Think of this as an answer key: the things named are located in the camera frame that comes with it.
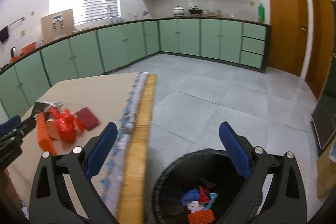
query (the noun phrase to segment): pot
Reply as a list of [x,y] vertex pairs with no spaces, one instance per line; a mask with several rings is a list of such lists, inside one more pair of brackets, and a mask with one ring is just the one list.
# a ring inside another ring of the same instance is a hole
[[184,15],[184,9],[180,6],[176,6],[174,8],[174,16],[176,15]]

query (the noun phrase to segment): wooden board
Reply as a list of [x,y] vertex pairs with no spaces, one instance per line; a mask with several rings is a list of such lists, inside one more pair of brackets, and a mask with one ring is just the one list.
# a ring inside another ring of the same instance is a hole
[[149,75],[136,115],[132,142],[127,151],[124,185],[119,200],[117,220],[120,224],[142,224],[144,221],[144,187],[147,142],[152,120],[157,76]]

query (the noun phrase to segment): cabinet door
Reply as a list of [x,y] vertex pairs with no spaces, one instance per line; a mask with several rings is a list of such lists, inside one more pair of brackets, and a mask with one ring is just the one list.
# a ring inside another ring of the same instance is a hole
[[201,56],[219,59],[221,21],[218,19],[201,19],[201,26],[202,26]]
[[260,54],[254,54],[252,52],[241,51],[241,60],[240,63],[243,65],[261,68],[261,63],[263,61],[263,56]]
[[160,46],[157,21],[145,21],[143,26],[145,30],[147,55],[159,52]]
[[222,20],[220,58],[239,63],[242,45],[242,22]]
[[80,78],[104,73],[95,31],[71,37],[69,40]]
[[15,115],[22,117],[29,109],[14,67],[0,75],[0,98],[9,118]]
[[98,37],[105,71],[110,71],[129,63],[122,25],[100,29],[98,30]]
[[142,23],[129,23],[122,25],[124,41],[127,49],[128,62],[143,58],[145,54],[145,42],[143,39]]
[[177,19],[160,21],[160,40],[163,52],[179,52]]
[[63,40],[41,50],[51,85],[78,78],[69,40]]
[[40,52],[36,52],[15,65],[17,77],[30,106],[50,89]]
[[200,20],[178,19],[180,53],[200,55]]

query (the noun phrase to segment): trash can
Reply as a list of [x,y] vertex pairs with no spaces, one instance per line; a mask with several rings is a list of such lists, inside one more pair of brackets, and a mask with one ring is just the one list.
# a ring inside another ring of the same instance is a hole
[[[164,170],[154,188],[152,208],[157,223],[189,224],[190,212],[180,199],[202,186],[200,179],[216,184],[213,192],[219,194],[211,207],[215,216],[213,224],[223,216],[245,182],[226,151],[206,149],[184,155]],[[262,200],[261,192],[248,219],[256,215]]]

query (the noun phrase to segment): wooden door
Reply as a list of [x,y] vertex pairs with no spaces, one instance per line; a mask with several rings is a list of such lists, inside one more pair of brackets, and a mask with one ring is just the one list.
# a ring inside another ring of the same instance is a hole
[[180,53],[200,55],[200,20],[178,19],[177,25]]
[[314,35],[306,82],[319,97],[328,76],[334,42],[334,15],[331,0],[313,0]]
[[307,0],[270,0],[272,40],[268,66],[300,75],[308,30]]

